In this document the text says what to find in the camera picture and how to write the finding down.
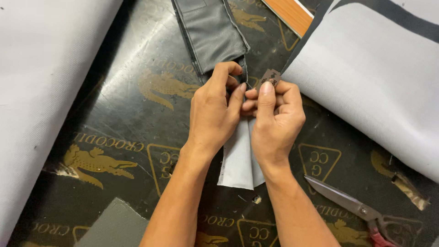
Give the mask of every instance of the orange wood board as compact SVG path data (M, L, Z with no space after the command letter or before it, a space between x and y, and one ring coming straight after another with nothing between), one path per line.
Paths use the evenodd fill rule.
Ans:
M313 21L313 15L297 0L263 0L263 2L298 36L302 38Z

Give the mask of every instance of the white fabric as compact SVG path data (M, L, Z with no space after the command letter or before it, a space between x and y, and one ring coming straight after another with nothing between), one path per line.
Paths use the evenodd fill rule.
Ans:
M122 0L0 1L0 246Z
M251 135L256 118L242 117L230 139L224 144L224 157L218 184L253 190L265 182L253 154Z
M439 182L439 44L362 4L329 12L337 2L282 78ZM439 24L438 1L404 2Z

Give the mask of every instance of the black leather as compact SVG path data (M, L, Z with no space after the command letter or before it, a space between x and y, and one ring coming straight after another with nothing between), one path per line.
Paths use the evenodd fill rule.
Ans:
M226 0L171 0L186 46L200 80L205 83L218 62L236 61L245 73L250 47L239 31Z

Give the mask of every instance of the forearm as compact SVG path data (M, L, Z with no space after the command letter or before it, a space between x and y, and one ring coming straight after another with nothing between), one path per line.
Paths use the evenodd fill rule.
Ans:
M140 247L194 246L197 211L211 158L182 149Z
M282 246L337 246L311 200L293 177L288 161L263 169Z

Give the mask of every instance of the hand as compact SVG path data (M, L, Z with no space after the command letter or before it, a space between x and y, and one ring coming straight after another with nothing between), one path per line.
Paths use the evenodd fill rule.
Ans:
M240 75L242 68L235 62L218 63L212 77L195 92L184 153L197 150L212 159L235 130L246 86L229 74ZM226 87L233 91L230 99Z
M299 88L282 80L274 88L267 81L259 95L252 89L245 96L248 100L242 105L241 114L256 117L252 148L262 171L271 164L288 165L291 147L305 122Z

